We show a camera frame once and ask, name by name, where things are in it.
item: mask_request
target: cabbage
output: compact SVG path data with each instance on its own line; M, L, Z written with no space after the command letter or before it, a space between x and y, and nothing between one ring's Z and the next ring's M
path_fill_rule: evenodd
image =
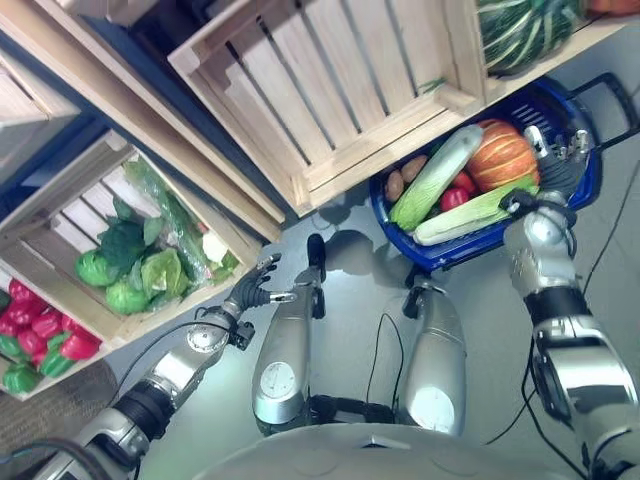
M107 287L107 304L123 315L142 312L147 308L149 299L142 290L136 290L126 278Z
M92 287L108 287L118 279L120 269L109 265L99 250L83 253L76 259L78 277Z
M189 286L178 252L167 248L151 255L142 264L142 288L148 298L165 293L168 298L179 297Z

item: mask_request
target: black cable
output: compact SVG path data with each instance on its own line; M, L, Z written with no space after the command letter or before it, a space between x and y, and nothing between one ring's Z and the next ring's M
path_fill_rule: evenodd
M371 382L373 381L373 373L376 370L376 362L378 360L378 347L380 345L380 330L382 329L382 321L387 318L393 325L393 329L396 331L396 336L398 337L398 344L400 345L400 368L398 369L398 375L396 376L396 383L393 387L393 396L391 397L391 410L395 409L396 397L398 394L398 385L400 384L400 377L402 376L402 369L404 368L404 345L402 344L402 337L400 336L400 331L398 330L398 325L391 318L391 315L388 313L383 313L380 315L380 321L378 322L378 332L376 333L376 346L373 352L373 365L371 365L371 374L369 375L369 382L367 383L367 394L365 395L365 403L369 403L369 393L371 391Z
M164 332L162 335L159 335L155 340L153 340L149 345L147 345L146 347L144 347L142 349L142 351L136 355L136 358L133 359L133 361L131 362L131 364L129 365L129 367L127 368L127 370L124 372L124 375L122 376L122 379L120 380L120 382L118 383L118 386L116 387L116 391L113 394L113 397L111 397L111 400L109 400L109 403L107 405L111 405L116 398L118 398L118 393L120 392L120 390L122 389L122 386L124 385L125 380L127 379L127 377L129 376L129 374L131 373L131 370L133 370L133 367L135 367L135 365L140 361L140 359L149 351L151 350L160 340L162 340L163 338L165 338L166 336L172 334L173 332L175 332L176 330L180 330L183 327L191 327L191 326L197 326L197 325L208 325L210 327L217 327L220 330L224 330L227 333L229 332L229 329L226 327L223 327L221 325L216 325L215 323L211 323L211 322L203 322L203 321L196 321L196 318L198 318L198 312L200 312L201 310L204 310L205 313L207 311L207 308L205 307L198 307L193 315L193 322L186 322L183 323L182 325L178 325L176 327L173 327L169 330L167 330L166 332Z
M63 438L43 438L17 448L7 456L0 457L0 464L6 464L34 450L47 449L64 452L73 458L87 472L92 480L112 480L96 457L83 447Z
M626 206L627 200L629 199L629 194L631 193L631 188L633 187L635 179L638 176L638 170L640 170L640 160L637 161L636 165L633 167L633 171L631 172L631 177L629 178L629 183L627 184L627 188L624 191L624 196L622 197L622 202L620 203L620 209L618 210L618 214L616 215L616 218L613 221L613 227L611 228L611 231L609 232L609 236L607 237L607 241L604 242L602 250L600 250L600 253L597 256L596 261L593 263L593 266L591 267L591 270L589 270L589 274L587 275L587 279L584 282L584 288L582 289L582 295L583 296L587 294L587 289L589 288L589 283L591 282L591 277L593 276L593 273L596 271L596 268L598 268L598 264L600 263L600 260L602 260L602 257L604 256L604 252L607 250L607 247L609 246L609 243L611 243L611 239L613 238L613 234L616 232L616 229L618 228L618 223L620 222L620 218L622 217L622 212L624 212L624 207Z
M529 415L531 416L531 420L533 420L533 424L535 425L536 430L538 431L538 435L540 435L540 438L544 440L544 442L549 446L549 448L553 450L554 453L558 455L558 457L560 457L569 467L571 467L571 469L574 472L576 472L580 476L580 478L587 480L587 476L584 474L584 472L582 472L582 470L580 470L580 468L578 468L576 464L573 463L571 459L569 459L569 457L567 457L562 452L562 450L560 450L551 440L547 438L547 436L542 431L542 427L538 422L538 418L536 417L536 414L534 413L533 408L531 408L531 404L529 403L529 399L527 399L527 394L525 393L524 389L527 383L527 373L530 372L531 376L533 377L532 363L533 363L533 339L531 339L531 346L529 347L529 357L527 358L527 368L526 368L525 376L523 377L522 384L520 385L520 395L522 396L522 400L524 400L524 404L527 407L527 410L529 411Z

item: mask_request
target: black handle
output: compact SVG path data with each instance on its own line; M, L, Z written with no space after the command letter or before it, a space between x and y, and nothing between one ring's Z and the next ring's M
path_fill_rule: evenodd
M640 117L638 116L638 111L633 104L631 95L627 93L622 83L620 83L618 77L616 77L611 72L606 72L602 75L598 75L592 80L589 80L587 83L579 86L575 90L571 90L569 92L569 99L575 98L578 95L600 84L607 86L611 93L613 93L613 95L616 97L616 100L618 100L620 107L622 107L622 111L624 112L625 117L627 117L627 123L629 124L627 131L625 131L624 133L621 133L620 135L613 137L612 139L607 140L600 145L595 146L596 150L602 152L603 150L606 150L609 147L613 147L614 145L625 141L627 138L633 137L635 134L640 133Z

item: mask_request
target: striped squash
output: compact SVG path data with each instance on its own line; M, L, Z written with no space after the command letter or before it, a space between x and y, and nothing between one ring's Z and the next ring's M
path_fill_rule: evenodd
M585 13L585 0L477 0L489 73L512 75L560 47Z
M525 175L533 174L538 184L538 163L529 142L507 122L484 120L482 144L467 163L478 188L488 192Z

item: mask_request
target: floor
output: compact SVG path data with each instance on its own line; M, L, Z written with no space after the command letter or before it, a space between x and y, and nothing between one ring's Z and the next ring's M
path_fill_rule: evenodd
M620 45L640 44L640 27L622 32L554 73L573 87L599 71L616 71L629 90L640 84L640 60ZM620 53L612 60L610 49ZM636 95L640 107L640 95ZM619 109L602 92L589 96L588 104L605 138L624 127ZM598 201L579 214L575 233L579 247L576 266L585 275L612 227L630 172L640 161L640 136L605 153L604 184ZM636 182L614 240L591 282L588 301L594 315L605 325L627 363L636 383L640 380L640 320L635 303L640 287L640 181ZM319 212L287 229L282 241L263 254L282 252L280 267L268 284L286 289L305 266L305 242L318 231L327 242L327 281L324 285L327 316L312 327L312 393L364 398L371 368L376 326L380 314L388 312L398 322L410 354L416 334L413 320L402 316L406 290L404 278L410 268L391 246L370 208L367 185L363 184L334 200ZM522 402L518 388L524 369L531 323L522 301L511 287L502 248L451 271L439 274L453 298L463 322L468 347L467 421L464 437L482 443L512 419ZM220 302L224 294L213 299ZM251 412L253 366L275 307L246 313L254 323L256 337L246 352L228 348L223 359L205 376L192 398L174 416L165 437L154 442L143 462L143 479L188 479L239 448L261 438ZM191 320L190 314L165 329ZM135 354L162 330L144 337L108 357L121 375ZM154 348L130 379L141 375L161 355L167 338ZM380 355L371 390L372 401L389 403L399 365L399 349L393 330L382 329ZM541 412L540 403L533 402ZM566 428L540 414L543 429L554 442L578 462L577 447ZM509 456L545 465L573 478L571 471L548 449L523 416L516 427L492 447Z

